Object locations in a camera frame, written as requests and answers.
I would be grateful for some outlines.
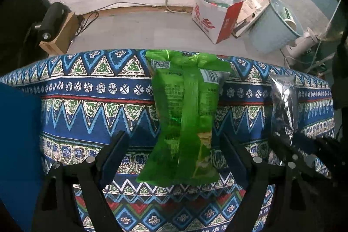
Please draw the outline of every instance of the floor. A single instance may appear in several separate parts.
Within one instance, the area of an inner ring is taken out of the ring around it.
[[[193,22],[190,14],[170,12],[132,12],[100,16],[76,37],[68,53],[95,49],[172,49],[232,55],[284,66],[280,50],[258,52],[248,35],[214,45]]]

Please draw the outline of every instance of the light blue trash bin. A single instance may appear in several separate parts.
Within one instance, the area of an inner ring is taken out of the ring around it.
[[[302,26],[293,13],[296,31],[281,18],[278,11],[283,7],[291,11],[291,8],[282,1],[270,0],[270,5],[251,28],[249,38],[258,51],[267,54],[303,36]]]

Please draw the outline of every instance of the patterned tablecloth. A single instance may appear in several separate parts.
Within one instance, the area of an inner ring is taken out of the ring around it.
[[[43,165],[75,164],[95,156],[117,130],[130,136],[130,147],[105,197],[125,231],[225,230],[245,191],[235,183],[219,149],[218,136],[227,131],[251,155],[267,155],[272,112],[269,74],[296,74],[299,130],[308,136],[333,137],[333,103],[327,82],[283,67],[240,57],[224,57],[232,74],[220,94],[213,128],[211,160],[219,170],[216,183],[162,188],[137,183],[159,123],[145,50],[96,50],[51,57],[15,70],[0,81],[42,98]],[[317,160],[316,169],[326,173]],[[87,230],[93,225],[81,189],[75,194]],[[255,231],[262,229],[273,195],[269,186]]]

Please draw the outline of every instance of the green plastic bag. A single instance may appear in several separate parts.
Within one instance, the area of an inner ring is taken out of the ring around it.
[[[215,182],[209,157],[219,91],[231,67],[216,55],[148,50],[161,133],[137,182],[167,187]]]

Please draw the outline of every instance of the silver plastic bag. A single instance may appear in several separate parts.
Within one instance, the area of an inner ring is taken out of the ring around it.
[[[292,144],[293,134],[298,127],[298,103],[295,91],[295,75],[270,75],[272,81],[273,109],[271,118],[271,135]],[[282,165],[273,151],[269,163]]]

